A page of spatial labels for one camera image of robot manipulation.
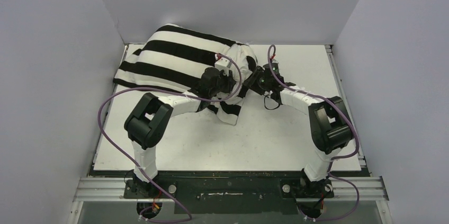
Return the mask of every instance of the white platform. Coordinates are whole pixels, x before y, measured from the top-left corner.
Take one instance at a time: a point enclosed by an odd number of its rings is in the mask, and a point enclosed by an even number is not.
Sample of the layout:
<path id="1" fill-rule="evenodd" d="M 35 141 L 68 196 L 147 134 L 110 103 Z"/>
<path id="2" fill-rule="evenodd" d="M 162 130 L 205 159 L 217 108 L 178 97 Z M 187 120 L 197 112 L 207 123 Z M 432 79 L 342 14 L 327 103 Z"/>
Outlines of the white platform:
<path id="1" fill-rule="evenodd" d="M 131 44 L 128 53 L 142 46 Z M 252 45 L 252 48 L 259 65 L 266 64 L 268 45 Z M 277 46 L 276 59 L 287 82 L 324 96 L 338 95 L 324 46 Z M 118 86 L 117 91 L 125 88 Z M 106 133 L 131 155 L 131 141 L 123 124 L 143 94 L 135 91 L 116 97 L 105 126 Z M 276 103 L 268 100 L 267 105 L 274 107 Z M 263 97 L 249 91 L 236 126 L 220 122 L 207 110 L 172 118 L 157 145 L 156 164 L 164 171 L 299 171 L 307 164 L 312 149 L 307 116 L 286 106 L 266 110 Z M 351 141 L 341 155 L 354 149 Z M 100 139 L 94 170 L 133 168 L 131 161 L 103 137 Z M 333 170 L 361 168 L 354 156 L 336 161 Z"/>

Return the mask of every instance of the white wall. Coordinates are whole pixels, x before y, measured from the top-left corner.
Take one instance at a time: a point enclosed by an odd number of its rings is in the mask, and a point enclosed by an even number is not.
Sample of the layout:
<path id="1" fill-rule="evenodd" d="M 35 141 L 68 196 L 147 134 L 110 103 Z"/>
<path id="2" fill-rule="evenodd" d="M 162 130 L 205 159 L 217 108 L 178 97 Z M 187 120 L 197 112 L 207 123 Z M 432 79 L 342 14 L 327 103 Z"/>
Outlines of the white wall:
<path id="1" fill-rule="evenodd" d="M 162 24 L 254 43 L 334 43 L 358 0 L 103 0 L 125 42 Z"/>
<path id="2" fill-rule="evenodd" d="M 398 223 L 449 223 L 449 0 L 360 0 L 335 59 Z"/>
<path id="3" fill-rule="evenodd" d="M 0 0 L 1 223 L 65 223 L 122 52 L 101 0 Z"/>

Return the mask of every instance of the black and white striped shirt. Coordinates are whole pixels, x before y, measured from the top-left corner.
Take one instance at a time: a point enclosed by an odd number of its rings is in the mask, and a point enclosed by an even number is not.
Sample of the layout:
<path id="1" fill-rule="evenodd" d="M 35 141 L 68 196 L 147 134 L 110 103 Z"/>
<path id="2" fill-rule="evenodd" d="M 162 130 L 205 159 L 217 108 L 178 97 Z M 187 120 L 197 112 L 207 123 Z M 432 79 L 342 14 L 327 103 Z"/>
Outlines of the black and white striped shirt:
<path id="1" fill-rule="evenodd" d="M 167 24 L 159 28 L 142 49 L 126 57 L 115 74 L 114 83 L 182 93 L 195 86 L 206 68 L 214 66 L 216 53 L 231 56 L 239 65 L 243 80 L 257 65 L 257 58 L 248 45 Z M 221 121 L 236 124 L 247 91 L 242 86 L 236 97 L 212 103 L 208 109 Z"/>

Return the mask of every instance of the cable tie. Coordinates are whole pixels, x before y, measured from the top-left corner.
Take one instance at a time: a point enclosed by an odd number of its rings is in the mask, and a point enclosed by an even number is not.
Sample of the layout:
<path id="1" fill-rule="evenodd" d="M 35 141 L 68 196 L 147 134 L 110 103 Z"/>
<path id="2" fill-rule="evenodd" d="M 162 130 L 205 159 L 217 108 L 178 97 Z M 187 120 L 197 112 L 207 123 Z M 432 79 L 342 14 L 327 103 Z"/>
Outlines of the cable tie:
<path id="1" fill-rule="evenodd" d="M 307 91 L 304 91 L 306 94 L 304 95 L 304 97 L 303 98 L 301 98 L 301 100 L 304 100 L 304 98 L 305 97 L 307 97 L 307 95 L 309 95 L 309 92 L 307 92 Z"/>
<path id="2" fill-rule="evenodd" d="M 296 89 L 296 90 L 294 91 L 293 95 L 296 94 L 296 93 L 298 93 L 299 91 L 304 91 L 304 90 L 305 90 L 304 87 L 298 87 L 298 89 Z"/>

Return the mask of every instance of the glass surface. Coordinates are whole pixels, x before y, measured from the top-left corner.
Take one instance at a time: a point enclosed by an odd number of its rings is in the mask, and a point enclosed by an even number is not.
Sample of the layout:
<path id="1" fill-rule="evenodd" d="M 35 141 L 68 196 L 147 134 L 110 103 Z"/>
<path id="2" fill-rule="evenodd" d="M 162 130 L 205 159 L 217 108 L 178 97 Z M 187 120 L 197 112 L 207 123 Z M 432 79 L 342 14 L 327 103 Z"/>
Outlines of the glass surface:
<path id="1" fill-rule="evenodd" d="M 329 218 L 346 213 L 354 206 L 354 202 L 325 202 L 327 212 L 322 217 Z M 184 214 L 173 214 L 174 203 L 164 203 L 164 207 L 155 219 L 175 220 L 186 218 Z M 78 224 L 142 224 L 138 221 L 135 202 L 84 202 Z M 278 212 L 259 214 L 194 214 L 193 220 L 187 223 L 209 224 L 245 224 L 245 223 L 312 223 L 304 221 L 298 214 L 282 215 Z M 343 220 L 326 221 L 325 223 L 364 223 L 381 224 L 381 218 L 375 201 L 361 201 L 357 210 Z"/>

